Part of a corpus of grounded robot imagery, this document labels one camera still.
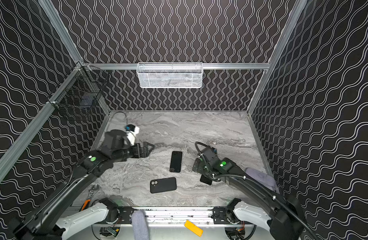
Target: white mesh basket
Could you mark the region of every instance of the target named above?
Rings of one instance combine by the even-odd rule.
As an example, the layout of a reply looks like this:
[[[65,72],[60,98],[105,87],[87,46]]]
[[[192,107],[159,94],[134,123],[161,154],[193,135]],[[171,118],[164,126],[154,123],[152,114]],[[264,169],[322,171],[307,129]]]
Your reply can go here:
[[[136,68],[142,88],[201,88],[202,63],[138,63]]]

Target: yellow object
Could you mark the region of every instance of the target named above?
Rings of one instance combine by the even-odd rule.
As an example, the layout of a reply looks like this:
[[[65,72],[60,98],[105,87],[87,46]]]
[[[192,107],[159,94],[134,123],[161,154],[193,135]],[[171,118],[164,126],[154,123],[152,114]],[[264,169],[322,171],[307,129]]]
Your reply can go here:
[[[200,229],[198,226],[196,226],[195,224],[191,223],[188,220],[185,222],[184,226],[189,230],[191,230],[192,232],[194,232],[199,237],[201,237],[201,235],[203,234],[202,229]]]

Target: gray cloth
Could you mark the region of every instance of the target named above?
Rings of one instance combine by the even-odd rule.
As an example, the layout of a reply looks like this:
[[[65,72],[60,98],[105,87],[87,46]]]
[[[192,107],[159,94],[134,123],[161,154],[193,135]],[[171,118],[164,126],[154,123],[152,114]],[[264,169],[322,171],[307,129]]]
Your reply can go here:
[[[273,177],[250,167],[245,170],[245,173],[272,191],[276,191],[276,182]]]
[[[131,220],[135,240],[149,240],[148,224],[144,212],[134,211]]]

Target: black wire basket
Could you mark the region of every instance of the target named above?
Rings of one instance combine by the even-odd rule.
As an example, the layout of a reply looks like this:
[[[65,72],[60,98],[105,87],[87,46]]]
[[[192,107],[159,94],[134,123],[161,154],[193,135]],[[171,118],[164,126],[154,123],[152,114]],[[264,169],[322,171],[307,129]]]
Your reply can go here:
[[[51,104],[58,109],[59,115],[67,120],[89,120],[92,109],[98,106],[109,76],[110,74],[105,70],[83,66],[80,73]]]

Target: orange handle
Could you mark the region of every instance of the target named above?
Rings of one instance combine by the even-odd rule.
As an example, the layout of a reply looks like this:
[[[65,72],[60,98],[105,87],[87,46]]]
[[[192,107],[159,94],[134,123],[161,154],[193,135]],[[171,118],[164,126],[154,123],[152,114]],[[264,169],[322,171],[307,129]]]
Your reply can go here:
[[[87,204],[88,204],[90,201],[91,201],[91,199],[86,200],[86,202],[83,204],[83,207],[82,207],[81,211],[83,211],[83,210],[86,208]]]

